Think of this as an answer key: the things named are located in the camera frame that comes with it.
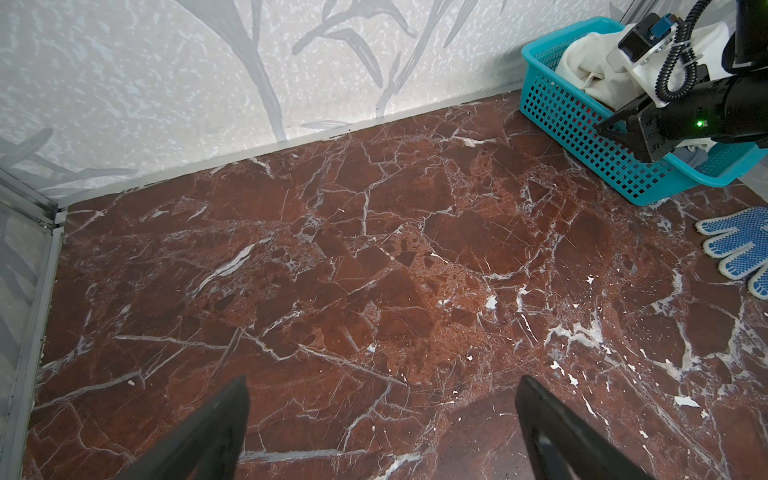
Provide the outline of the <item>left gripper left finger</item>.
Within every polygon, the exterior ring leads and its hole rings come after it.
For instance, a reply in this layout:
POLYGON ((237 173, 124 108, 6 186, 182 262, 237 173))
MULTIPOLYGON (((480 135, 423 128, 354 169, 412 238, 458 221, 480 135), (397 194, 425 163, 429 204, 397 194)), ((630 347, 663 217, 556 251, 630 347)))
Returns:
POLYGON ((158 441, 118 479, 232 479, 243 450, 250 396, 240 376, 158 441))

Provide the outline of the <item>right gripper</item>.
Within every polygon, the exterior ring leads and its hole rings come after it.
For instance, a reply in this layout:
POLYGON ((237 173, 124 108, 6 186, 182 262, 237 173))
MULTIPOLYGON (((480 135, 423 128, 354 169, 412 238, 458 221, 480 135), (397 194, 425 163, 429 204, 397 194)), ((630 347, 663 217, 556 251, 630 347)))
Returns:
POLYGON ((655 162, 684 140, 725 135, 728 92, 729 81, 719 80, 699 84, 685 98, 663 108, 653 103, 645 107, 645 99, 636 98, 598 123, 595 130, 613 141, 639 141, 635 157, 655 162))

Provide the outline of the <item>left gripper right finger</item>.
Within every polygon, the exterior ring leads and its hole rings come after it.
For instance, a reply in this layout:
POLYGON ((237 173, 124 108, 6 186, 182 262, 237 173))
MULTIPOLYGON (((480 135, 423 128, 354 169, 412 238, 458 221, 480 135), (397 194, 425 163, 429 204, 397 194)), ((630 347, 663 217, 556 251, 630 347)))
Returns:
POLYGON ((535 378, 521 377, 515 406, 535 478, 651 477, 535 378))

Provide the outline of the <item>white printed t-shirt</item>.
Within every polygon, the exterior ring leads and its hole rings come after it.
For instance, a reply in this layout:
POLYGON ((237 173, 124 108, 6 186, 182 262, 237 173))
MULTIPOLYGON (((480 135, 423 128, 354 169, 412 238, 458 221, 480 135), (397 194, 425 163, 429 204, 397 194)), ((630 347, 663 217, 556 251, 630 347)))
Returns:
MULTIPOLYGON (((620 51, 618 43, 631 28, 612 34, 589 33, 573 42, 562 54, 556 73, 601 104, 617 111, 640 96, 649 96, 658 108, 666 103, 656 95, 656 81, 670 44, 653 47, 633 62, 620 51)), ((708 69, 710 78, 729 76, 722 68, 723 50, 731 37, 726 23, 697 28, 692 33, 692 47, 697 63, 708 69)))

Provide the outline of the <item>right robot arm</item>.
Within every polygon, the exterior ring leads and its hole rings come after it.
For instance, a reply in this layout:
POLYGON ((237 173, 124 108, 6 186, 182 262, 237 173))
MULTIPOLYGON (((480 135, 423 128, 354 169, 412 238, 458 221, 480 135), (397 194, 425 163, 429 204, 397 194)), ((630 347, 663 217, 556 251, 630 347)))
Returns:
POLYGON ((650 15, 618 44, 633 62, 662 41, 669 45, 651 70, 652 91, 596 127, 644 163, 686 141, 767 145, 767 4, 738 2, 736 31, 726 42, 705 42, 696 29, 708 5, 696 2, 684 19, 650 15))

